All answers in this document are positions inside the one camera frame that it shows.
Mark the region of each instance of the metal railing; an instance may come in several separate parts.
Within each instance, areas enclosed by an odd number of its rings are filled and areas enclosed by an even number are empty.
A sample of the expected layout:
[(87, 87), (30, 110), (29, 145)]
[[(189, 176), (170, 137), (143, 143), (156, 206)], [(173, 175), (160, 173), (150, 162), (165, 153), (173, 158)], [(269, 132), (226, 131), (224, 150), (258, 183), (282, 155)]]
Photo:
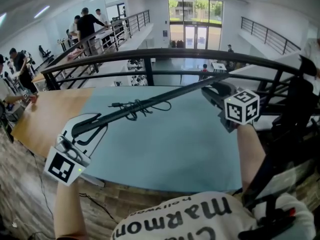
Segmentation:
[[(55, 60), (53, 60), (48, 67), (59, 65), (62, 63), (70, 53), (74, 52), (76, 49), (81, 49), (82, 51), (77, 53), (73, 59), (86, 56), (93, 56), (99, 54), (112, 53), (119, 51), (119, 47), (125, 43), (128, 39), (131, 39), (135, 33), (138, 33), (147, 24), (150, 23), (149, 10), (139, 12), (137, 14), (131, 15), (126, 18), (120, 18), (113, 20), (108, 27), (104, 27), (99, 31), (87, 36), (80, 42), (75, 43), (68, 50), (60, 54)], [(62, 77), (64, 79), (73, 79), (73, 77), (81, 77), (83, 75), (91, 76), (94, 73), (99, 73), (100, 64), (91, 63), (85, 65), (83, 68), (80, 66), (75, 66), (74, 68), (69, 67), (69, 71), (60, 71), (54, 75), (55, 79)], [(72, 80), (72, 83), (67, 87), (70, 89), (74, 86), (76, 81)], [(81, 82), (77, 87), (80, 88), (85, 81)]]
[(279, 54), (285, 55), (301, 50), (299, 46), (272, 29), (246, 17), (241, 18), (241, 29), (248, 31), (256, 38), (259, 38), (262, 42), (273, 48)]
[[(124, 76), (145, 76), (147, 80), (148, 86), (154, 86), (154, 76), (158, 75), (192, 75), (192, 76), (205, 76), (205, 77), (217, 77), (221, 75), (221, 73), (217, 72), (202, 72), (202, 71), (188, 71), (188, 70), (153, 70), (151, 58), (156, 59), (168, 59), (168, 58), (196, 58), (196, 59), (216, 59), (222, 61), (232, 61), (238, 63), (249, 63), (252, 65), (262, 66), (269, 69), (277, 70), (277, 73), (274, 79), (256, 77), (256, 76), (247, 76), (247, 75), (238, 75), (238, 74), (228, 74), (228, 78), (232, 79), (243, 79), (249, 81), (257, 81), (259, 83), (271, 84), (270, 87), (258, 88), (255, 91), (257, 94), (261, 96), (261, 113), (262, 115), (274, 115), (274, 111), (270, 112), (269, 108), (272, 106), (279, 107), (278, 104), (270, 103), (271, 98), (273, 97), (282, 97), (286, 98), (286, 94), (282, 94), (278, 92), (279, 87), (288, 87), (289, 81), (280, 81), (283, 72), (292, 74), (293, 76), (299, 76), (299, 70), (284, 65), (282, 63), (239, 54), (233, 52), (225, 52), (225, 51), (215, 51), (215, 50), (200, 50), (200, 49), (139, 49), (139, 50), (130, 50), (130, 51), (119, 51), (113, 54), (102, 54), (96, 56), (90, 56), (86, 58), (79, 59), (77, 61), (51, 66), (46, 68), (42, 73), (47, 80), (47, 85), (51, 88), (51, 90), (59, 90), (60, 83), (66, 83), (70, 81), (87, 81), (89, 79), (98, 79), (98, 78), (110, 78), (110, 77), (124, 77)], [(55, 72), (63, 71), (72, 67), (80, 67), (90, 64), (101, 64), (112, 61), (123, 61), (123, 60), (139, 60), (142, 59), (144, 61), (144, 71), (126, 71), (126, 72), (116, 72), (116, 73), (106, 73), (106, 74), (94, 74), (90, 76), (80, 76), (73, 79), (62, 79), (56, 80), (53, 76)], [(320, 109), (315, 109), (317, 114), (320, 114)]]

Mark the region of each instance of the black cord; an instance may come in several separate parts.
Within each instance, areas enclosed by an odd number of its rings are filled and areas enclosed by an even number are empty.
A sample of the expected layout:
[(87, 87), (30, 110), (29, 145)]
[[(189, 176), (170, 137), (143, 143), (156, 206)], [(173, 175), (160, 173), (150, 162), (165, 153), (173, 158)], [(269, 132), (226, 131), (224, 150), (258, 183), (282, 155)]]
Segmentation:
[[(172, 108), (172, 105), (169, 101), (163, 101), (164, 103), (169, 104), (169, 108), (167, 109), (163, 109), (163, 108), (158, 108), (155, 106), (150, 106), (150, 108), (153, 108), (155, 110), (160, 110), (160, 111), (169, 111)], [(133, 105), (138, 105), (138, 107), (140, 108), (139, 111), (146, 117), (147, 114), (152, 114), (153, 112), (143, 108), (141, 101), (139, 99), (134, 100), (134, 102), (128, 102), (128, 103), (112, 103), (110, 106), (108, 106), (109, 108), (120, 108), (121, 110), (126, 110), (130, 113), (131, 116), (126, 115), (125, 118), (130, 120), (130, 121), (136, 121), (138, 118), (138, 115), (136, 112), (131, 110), (131, 107)]]
[(109, 216), (110, 218), (117, 224), (119, 224), (119, 222), (117, 222), (115, 220), (115, 218), (110, 214), (110, 212), (107, 210), (107, 208), (105, 208), (104, 206), (102, 206), (101, 204), (97, 203), (97, 201), (95, 201), (90, 195), (87, 195), (86, 193), (79, 193), (79, 196), (82, 198), (88, 198), (91, 202), (95, 203), (97, 206), (101, 207)]
[(43, 181), (42, 181), (42, 177), (41, 177), (40, 172), (39, 172), (39, 166), (38, 166), (36, 157), (35, 157), (34, 154), (32, 154), (32, 156), (33, 156), (33, 158), (34, 158), (35, 165), (36, 165), (36, 168), (37, 168), (37, 172), (38, 172), (38, 175), (39, 175), (39, 178), (40, 178), (40, 181), (41, 181), (41, 191), (42, 191), (42, 194), (43, 194), (44, 199), (45, 199), (45, 205), (46, 205), (46, 207), (48, 208), (49, 212), (51, 213), (52, 219), (54, 219), (54, 215), (53, 215), (53, 213), (52, 213), (52, 211), (50, 210), (49, 205), (48, 205), (48, 200), (47, 200), (46, 193), (45, 193), (45, 186), (44, 186), (44, 183), (43, 183)]
[(30, 235), (29, 237), (28, 237), (28, 240), (34, 240), (34, 239), (36, 239), (36, 234), (43, 234), (46, 238), (48, 238), (48, 239), (56, 239), (55, 237), (49, 237), (49, 236), (47, 236), (45, 233), (43, 233), (42, 231), (39, 231), (39, 232), (35, 232), (35, 233), (33, 233), (32, 235)]

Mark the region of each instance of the glass door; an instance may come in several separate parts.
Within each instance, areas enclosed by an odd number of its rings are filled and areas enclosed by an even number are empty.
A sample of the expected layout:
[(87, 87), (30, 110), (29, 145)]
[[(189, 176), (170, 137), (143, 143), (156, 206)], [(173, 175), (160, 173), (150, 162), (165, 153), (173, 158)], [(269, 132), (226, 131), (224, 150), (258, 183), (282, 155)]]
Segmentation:
[(196, 35), (196, 48), (197, 49), (206, 49), (207, 43), (207, 27), (197, 27), (197, 35)]
[(185, 26), (185, 48), (194, 49), (196, 40), (196, 27)]

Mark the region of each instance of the desk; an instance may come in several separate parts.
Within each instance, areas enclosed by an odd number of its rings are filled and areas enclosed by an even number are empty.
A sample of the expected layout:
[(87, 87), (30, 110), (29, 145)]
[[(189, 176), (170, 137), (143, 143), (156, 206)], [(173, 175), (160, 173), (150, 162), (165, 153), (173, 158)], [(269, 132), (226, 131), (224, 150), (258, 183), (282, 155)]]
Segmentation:
[[(106, 115), (111, 103), (146, 99), (175, 87), (139, 86), (41, 92), (36, 108), (27, 107), (12, 135), (46, 157), (69, 118), (83, 113)], [(220, 123), (219, 109), (193, 91), (170, 101), (170, 111), (150, 109), (137, 121), (122, 118), (93, 153), (85, 174), (111, 182), (160, 191), (230, 191), (241, 187), (236, 132)]]
[(214, 63), (214, 62), (211, 62), (211, 66), (213, 67), (214, 71), (213, 72), (216, 72), (216, 71), (220, 71), (220, 73), (223, 73), (223, 71), (227, 71), (226, 69), (226, 66), (225, 64), (223, 63)]
[(33, 153), (46, 158), (66, 122), (78, 116), (93, 89), (42, 91), (29, 104), (11, 135)]

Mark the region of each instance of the staircase railing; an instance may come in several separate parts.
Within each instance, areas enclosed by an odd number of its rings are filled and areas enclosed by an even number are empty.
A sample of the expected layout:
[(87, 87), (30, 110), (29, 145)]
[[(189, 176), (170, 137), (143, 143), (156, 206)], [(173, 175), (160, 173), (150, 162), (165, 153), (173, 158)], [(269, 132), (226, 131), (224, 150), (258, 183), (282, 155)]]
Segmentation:
[(301, 50), (299, 46), (274, 30), (246, 17), (241, 18), (241, 29), (248, 31), (252, 36), (260, 39), (279, 54), (285, 55)]
[[(216, 77), (221, 73), (217, 72), (203, 72), (203, 71), (188, 71), (188, 70), (153, 70), (151, 58), (156, 59), (169, 59), (169, 58), (197, 58), (197, 59), (215, 59), (222, 61), (231, 61), (238, 63), (249, 63), (251, 65), (262, 66), (269, 69), (277, 70), (275, 77), (263, 78), (239, 74), (229, 74), (229, 78), (233, 79), (243, 79), (249, 81), (265, 82), (270, 83), (271, 86), (268, 89), (264, 90), (253, 90), (259, 94), (263, 99), (261, 104), (261, 113), (262, 115), (274, 115), (275, 112), (270, 109), (276, 107), (276, 114), (280, 114), (281, 107), (278, 104), (270, 103), (272, 97), (282, 97), (286, 98), (286, 94), (277, 93), (278, 87), (287, 87), (289, 86), (288, 81), (281, 81), (282, 74), (289, 73), (294, 76), (299, 75), (299, 71), (291, 66), (284, 65), (282, 63), (244, 55), (240, 53), (225, 52), (225, 51), (215, 51), (215, 50), (200, 50), (200, 49), (139, 49), (139, 50), (130, 50), (130, 51), (119, 51), (112, 54), (101, 54), (97, 56), (90, 56), (82, 59), (78, 59), (74, 62), (67, 64), (56, 65), (46, 68), (42, 71), (47, 85), (51, 90), (60, 90), (59, 84), (71, 82), (71, 81), (87, 81), (89, 79), (98, 79), (98, 78), (110, 78), (110, 77), (124, 77), (124, 76), (146, 76), (148, 86), (154, 86), (154, 76), (157, 75), (193, 75), (193, 76), (206, 76), (206, 77)], [(126, 71), (126, 72), (116, 72), (116, 73), (106, 73), (106, 74), (93, 74), (88, 76), (80, 76), (72, 79), (62, 79), (56, 80), (53, 76), (55, 72), (63, 71), (73, 67), (86, 66), (90, 64), (101, 64), (105, 62), (113, 61), (123, 61), (123, 60), (140, 60), (144, 61), (144, 71)], [(315, 113), (320, 114), (320, 109), (316, 108)]]

